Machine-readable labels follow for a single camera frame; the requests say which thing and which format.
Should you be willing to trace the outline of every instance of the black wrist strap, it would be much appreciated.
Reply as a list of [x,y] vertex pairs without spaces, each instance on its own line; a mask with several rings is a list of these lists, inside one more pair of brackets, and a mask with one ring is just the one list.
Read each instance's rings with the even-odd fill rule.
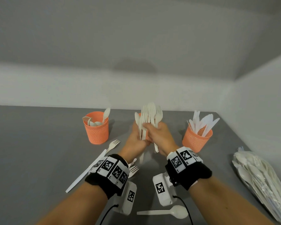
[[90,172],[85,181],[100,186],[110,199],[114,194],[122,194],[130,171],[127,162],[121,156],[112,154],[101,158]]
[[182,185],[186,190],[199,178],[210,178],[212,171],[190,148],[182,147],[173,152],[165,166],[174,186]]

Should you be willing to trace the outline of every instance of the white plastic knife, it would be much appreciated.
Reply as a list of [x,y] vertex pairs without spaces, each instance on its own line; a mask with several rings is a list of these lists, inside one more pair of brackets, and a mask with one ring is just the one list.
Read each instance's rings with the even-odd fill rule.
[[70,187],[66,190],[66,193],[68,193],[72,188],[74,188],[75,185],[78,184],[81,179],[88,173],[88,171],[102,158],[105,156],[107,149],[105,149],[97,159],[70,185]]

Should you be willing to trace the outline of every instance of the gray tabletop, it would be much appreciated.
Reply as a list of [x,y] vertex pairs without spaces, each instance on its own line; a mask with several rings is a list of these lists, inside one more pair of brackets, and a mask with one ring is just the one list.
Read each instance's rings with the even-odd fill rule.
[[[117,153],[124,146],[137,110],[112,109],[109,139],[102,145],[92,145],[88,141],[82,123],[81,118],[92,111],[95,109],[0,106],[0,224],[36,223],[83,183],[81,181],[70,193],[65,193],[111,141],[121,141],[111,153]],[[193,112],[164,111],[163,114],[163,121],[168,124],[176,143],[182,146],[186,120],[193,117]],[[221,119],[198,154],[214,176],[270,218],[236,176],[231,159],[239,146],[249,150]],[[136,162],[140,170],[130,179],[138,188],[131,214],[124,216],[111,211],[103,224],[190,224],[189,218],[136,215],[137,211],[171,208],[159,204],[153,186],[152,177],[165,172],[166,164],[166,159],[153,151],[154,146],[150,145],[144,163]],[[184,199],[194,224],[207,224],[189,194],[181,186],[176,192]],[[102,214],[112,204],[110,200]]]

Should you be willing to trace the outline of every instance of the orange mesh cup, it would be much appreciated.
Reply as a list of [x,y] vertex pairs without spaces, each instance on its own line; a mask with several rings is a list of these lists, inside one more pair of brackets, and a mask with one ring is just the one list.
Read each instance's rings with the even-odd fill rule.
[[182,145],[190,148],[194,152],[201,151],[202,147],[206,144],[209,138],[212,136],[212,130],[210,130],[205,137],[201,136],[204,132],[204,128],[200,129],[198,135],[195,134],[188,126],[185,135],[182,140]]
[[153,141],[150,139],[150,137],[148,136],[148,132],[149,130],[146,131],[146,140],[150,141],[151,143],[153,143]]
[[[86,117],[91,117],[92,122],[102,121],[104,112],[94,111],[88,113]],[[107,141],[109,132],[108,132],[108,118],[105,119],[104,123],[100,126],[88,126],[86,121],[84,122],[84,127],[90,142],[94,145],[100,145]]]

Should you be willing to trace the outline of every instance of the plastic bag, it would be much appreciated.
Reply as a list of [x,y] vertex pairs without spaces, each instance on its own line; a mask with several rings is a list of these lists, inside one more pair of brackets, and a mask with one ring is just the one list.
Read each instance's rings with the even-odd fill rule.
[[281,223],[281,182],[273,167],[251,151],[238,148],[234,153],[233,165],[244,184]]

